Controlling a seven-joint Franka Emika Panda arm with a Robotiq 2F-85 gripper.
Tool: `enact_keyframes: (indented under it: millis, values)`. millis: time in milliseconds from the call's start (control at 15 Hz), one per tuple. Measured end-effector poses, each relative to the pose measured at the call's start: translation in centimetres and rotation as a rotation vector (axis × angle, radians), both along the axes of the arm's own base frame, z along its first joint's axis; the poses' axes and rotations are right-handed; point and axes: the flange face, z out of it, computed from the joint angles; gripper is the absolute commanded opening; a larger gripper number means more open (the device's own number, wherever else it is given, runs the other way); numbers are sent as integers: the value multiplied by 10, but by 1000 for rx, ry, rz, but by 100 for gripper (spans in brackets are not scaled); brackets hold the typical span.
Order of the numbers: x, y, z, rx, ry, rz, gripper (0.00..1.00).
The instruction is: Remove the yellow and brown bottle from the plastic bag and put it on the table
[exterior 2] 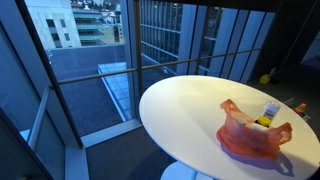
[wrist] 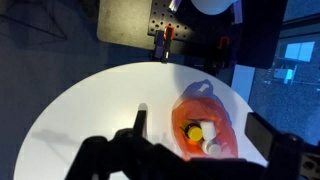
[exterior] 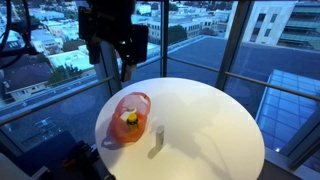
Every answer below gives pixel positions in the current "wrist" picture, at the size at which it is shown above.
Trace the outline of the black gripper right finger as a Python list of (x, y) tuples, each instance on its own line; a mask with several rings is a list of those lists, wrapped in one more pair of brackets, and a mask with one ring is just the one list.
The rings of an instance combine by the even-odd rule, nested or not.
[(303, 140), (295, 134), (278, 131), (259, 114), (247, 114), (245, 135), (269, 165), (300, 165)]

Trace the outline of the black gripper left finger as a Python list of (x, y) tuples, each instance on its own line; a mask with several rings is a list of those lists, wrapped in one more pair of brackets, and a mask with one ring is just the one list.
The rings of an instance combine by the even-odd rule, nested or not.
[(133, 126), (133, 131), (135, 135), (141, 137), (147, 136), (147, 111), (139, 110), (136, 115), (136, 119)]

